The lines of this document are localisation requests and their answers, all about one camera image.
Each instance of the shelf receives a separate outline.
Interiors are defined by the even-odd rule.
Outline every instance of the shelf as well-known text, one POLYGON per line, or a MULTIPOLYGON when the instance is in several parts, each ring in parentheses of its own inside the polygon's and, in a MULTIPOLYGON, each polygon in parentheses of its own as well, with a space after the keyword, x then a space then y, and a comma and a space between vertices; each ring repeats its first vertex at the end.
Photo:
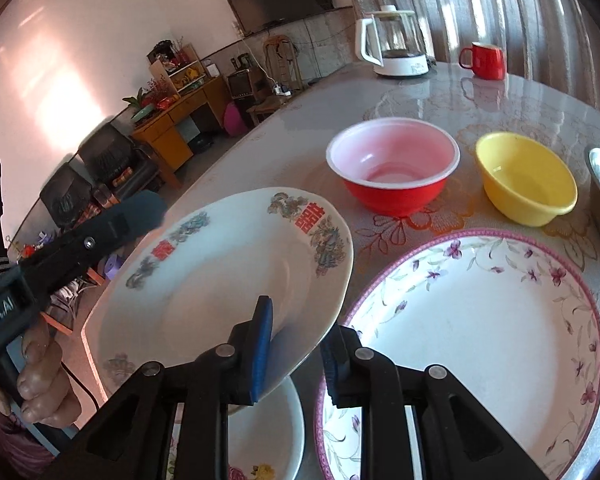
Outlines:
POLYGON ((197 60, 195 60, 195 61, 192 61, 191 63, 189 63, 189 64, 186 64, 185 66, 183 66, 182 68, 179 68, 179 69, 177 69, 175 72, 171 72, 171 73, 169 74, 169 77, 173 77, 173 76, 175 76, 176 74, 179 74, 179 73, 180 73, 180 72, 182 72, 183 70, 186 70, 186 69, 187 69, 187 68, 189 68, 190 66, 193 66, 193 65, 195 65, 196 63, 199 63, 199 62, 200 62, 200 60, 199 60, 199 59, 197 59, 197 60))
POLYGON ((188 82, 186 85, 184 85, 180 90, 178 90, 178 94, 181 93, 185 88, 190 87, 191 85, 193 85, 193 83, 195 83, 196 81, 200 81, 206 74, 201 75, 200 77, 195 78, 193 81, 188 82))

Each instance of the red chinese character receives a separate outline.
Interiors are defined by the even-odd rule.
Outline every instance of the red chinese character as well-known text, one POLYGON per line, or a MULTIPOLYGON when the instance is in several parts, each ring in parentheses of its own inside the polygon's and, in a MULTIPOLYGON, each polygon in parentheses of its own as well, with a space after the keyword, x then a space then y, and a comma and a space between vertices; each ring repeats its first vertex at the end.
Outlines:
POLYGON ((169 254, 173 253, 174 250, 174 246, 172 246, 167 240, 163 240, 158 245, 156 245, 155 249, 151 251, 151 254, 158 258, 160 261, 164 261, 167 259, 167 256, 169 256, 169 254))
POLYGON ((324 215, 324 209, 318 206, 317 203, 311 202, 304 208, 304 211, 302 211, 302 214, 296 220, 296 225, 302 231, 308 233, 318 223, 318 220, 322 218, 322 215, 324 215))

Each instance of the pink plate rim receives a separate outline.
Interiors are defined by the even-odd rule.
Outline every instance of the pink plate rim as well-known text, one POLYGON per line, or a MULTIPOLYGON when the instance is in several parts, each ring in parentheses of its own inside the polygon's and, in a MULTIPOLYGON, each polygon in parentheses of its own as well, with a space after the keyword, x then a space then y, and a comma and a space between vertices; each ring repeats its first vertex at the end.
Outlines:
MULTIPOLYGON (((509 230, 505 230, 505 229, 481 229, 481 228, 463 229, 460 231, 456 231, 456 232, 453 232, 450 234, 446 234, 446 235, 442 235, 442 236, 433 238, 433 240, 430 240, 429 242, 426 242, 425 244, 422 244, 422 245, 416 247, 415 249, 409 251, 408 253, 401 256, 399 259, 395 260, 394 263, 390 264, 388 267, 386 267, 384 270, 382 270, 375 277, 375 279, 373 280, 371 285, 369 285, 365 289, 365 291, 362 293, 360 298, 353 305, 353 307, 347 314, 347 317, 345 318, 345 320, 342 324, 344 326, 348 326, 349 323, 351 323, 351 320, 353 319, 355 314, 358 312, 358 310, 362 306, 362 303, 366 300, 366 298, 369 297, 369 295, 380 285, 380 283, 382 283, 389 276, 389 274, 394 272, 394 270, 397 269, 397 267, 401 266, 404 262, 406 262, 407 260, 413 258, 417 254, 421 253, 422 251, 425 251, 433 246, 439 245, 444 242, 457 240, 458 238, 465 238, 465 237, 469 237, 469 236, 491 236, 491 237, 497 237, 497 238, 510 238, 512 240, 524 242, 533 247, 536 247, 536 248, 540 249, 541 251, 543 251, 545 254, 548 254, 549 256, 551 256, 552 258, 554 258, 555 260, 560 262, 561 266, 563 266, 574 277, 574 279, 576 280, 578 285, 582 288, 585 295, 587 296, 587 299, 589 300, 589 303, 591 304, 591 307, 592 307, 591 310, 596 319, 596 323, 598 325, 598 333, 600 335, 600 313, 598 312, 598 307, 596 306, 596 301, 593 297, 593 294, 589 290, 589 287, 582 279, 582 276, 580 275, 579 272, 577 272, 575 270, 573 265, 571 265, 571 263, 569 263, 564 257, 557 254, 554 250, 552 250, 551 248, 547 247, 544 244, 541 244, 540 242, 536 241, 535 239, 527 237, 522 234, 514 233, 509 230)), ((320 378, 320 384, 318 385, 318 391, 317 391, 316 403, 315 403, 315 413, 314 413, 315 452, 318 455, 318 462, 320 463, 320 469, 322 470, 322 474, 323 474, 324 478, 326 480, 335 480, 335 478, 333 477, 333 474, 331 474, 331 469, 329 468, 329 462, 327 460, 327 453, 326 453, 325 447, 324 447, 324 437, 322 434, 322 403, 324 402, 324 396, 326 394, 326 389, 327 388, 326 388, 326 383, 324 381, 324 373, 323 373, 322 377, 320 378)), ((598 381, 598 390, 597 391, 600 392, 600 379, 598 381)), ((564 470, 560 473, 560 475, 557 477, 556 480, 560 480, 564 476, 564 474, 569 470, 569 468, 573 464, 573 461, 579 455, 580 451, 582 450, 582 446, 584 446, 584 443, 587 441, 587 439, 589 437, 589 433, 591 432, 591 428, 593 427, 593 424, 596 421, 596 417, 598 416, 599 410, 600 410, 600 395, 598 395, 598 398, 596 399, 596 405, 593 409, 591 421, 589 422, 589 425, 587 426, 587 429, 585 430, 585 432, 582 436, 582 440, 580 441, 580 445, 578 446, 578 449, 573 454, 573 457, 571 457, 571 460, 565 466, 564 470)))
POLYGON ((359 186, 373 187, 375 189, 415 189, 417 187, 430 186, 430 184, 435 184, 436 182, 439 182, 440 180, 443 180, 444 178, 446 178, 450 174, 452 174, 458 167, 458 164, 460 164, 460 147, 458 146, 458 143, 456 142, 456 140, 448 132, 446 132, 439 126, 436 126, 435 124, 427 123, 427 121, 421 121, 420 119, 411 119, 410 117, 385 117, 385 118, 381 118, 381 119, 371 119, 368 121, 362 121, 360 123, 356 123, 356 124, 350 126, 349 128, 346 128, 345 130, 342 130, 339 134, 337 134, 335 137, 333 137, 333 139, 331 139, 331 142, 327 146, 326 157, 327 157, 327 164, 337 175, 339 175, 344 180, 347 180, 348 182, 352 182, 354 184, 358 184, 359 186), (351 178, 351 177, 345 175, 340 170, 340 168, 338 168, 336 166, 336 164, 333 161, 333 157, 331 156, 331 153, 333 153, 333 150, 336 148, 336 145, 343 139, 343 137, 350 135, 352 132, 355 132, 357 129, 367 126, 369 123, 374 123, 374 124, 413 124, 413 123, 418 123, 418 124, 424 124, 425 126, 430 126, 431 128, 433 128, 433 129, 439 131, 441 134, 443 134, 446 137, 446 139, 449 142, 451 142, 451 145, 454 147, 454 157, 451 160, 451 162, 448 164, 448 166, 444 170, 440 171, 439 173, 428 176, 427 178, 421 178, 420 180, 413 180, 411 182, 395 182, 395 183, 387 184, 387 183, 382 183, 382 182, 371 182, 369 180, 363 180, 361 178, 351 178))

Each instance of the dining table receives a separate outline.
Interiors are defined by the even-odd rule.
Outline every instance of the dining table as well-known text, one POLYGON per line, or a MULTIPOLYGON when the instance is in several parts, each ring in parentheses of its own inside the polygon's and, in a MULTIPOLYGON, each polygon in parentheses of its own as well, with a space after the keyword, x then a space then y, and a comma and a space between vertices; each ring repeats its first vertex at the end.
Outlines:
MULTIPOLYGON (((164 225, 226 196, 262 187, 288 186, 321 195, 346 220, 354 245, 354 267, 340 319, 375 276, 421 244, 466 228, 510 230, 570 260, 600 313, 600 234, 589 210, 590 178, 584 158, 588 144, 600 146, 600 112, 543 84, 515 75, 504 81, 481 80, 458 65, 441 62, 421 77, 388 78, 377 76, 369 64, 355 62, 301 93, 248 133, 170 208, 164 225), (435 124, 451 134, 461 151, 458 168, 443 192, 421 211, 400 218, 375 214, 358 203, 325 159, 327 145, 337 133, 383 117, 435 124), (578 186, 573 211, 544 227, 529 228, 494 208, 482 188, 475 145, 483 134, 497 131, 528 136, 560 156, 578 186)), ((235 228, 240 229, 239 211, 235 228)), ((144 250, 163 231, 147 236, 136 250, 144 250)), ((322 478, 314 445, 321 376, 317 349, 292 375, 306 424, 299 480, 322 478)), ((586 478, 599 460, 600 406, 564 480, 586 478)))

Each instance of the white plate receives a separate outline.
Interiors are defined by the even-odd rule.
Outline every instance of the white plate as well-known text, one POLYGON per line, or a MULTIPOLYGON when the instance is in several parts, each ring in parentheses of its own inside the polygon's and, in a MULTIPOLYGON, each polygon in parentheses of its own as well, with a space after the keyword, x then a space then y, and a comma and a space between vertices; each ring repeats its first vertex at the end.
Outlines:
POLYGON ((193 212, 125 262, 82 329, 103 395, 147 361, 182 364, 226 342, 261 294, 274 308, 267 395, 335 322, 352 261, 349 228, 312 193, 258 189, 193 212))
MULTIPOLYGON (((174 425, 166 480, 173 480, 180 425, 174 425)), ((286 378, 266 399, 229 417, 230 480, 293 480, 304 451, 298 392, 286 378), (260 469, 254 473, 254 467, 260 469)))
MULTIPOLYGON (((347 316, 397 365, 442 364, 550 480, 586 440, 600 403, 600 317, 581 277, 504 231, 440 237, 383 272, 347 316)), ((318 393, 315 439, 328 480, 360 474, 360 409, 318 393)))

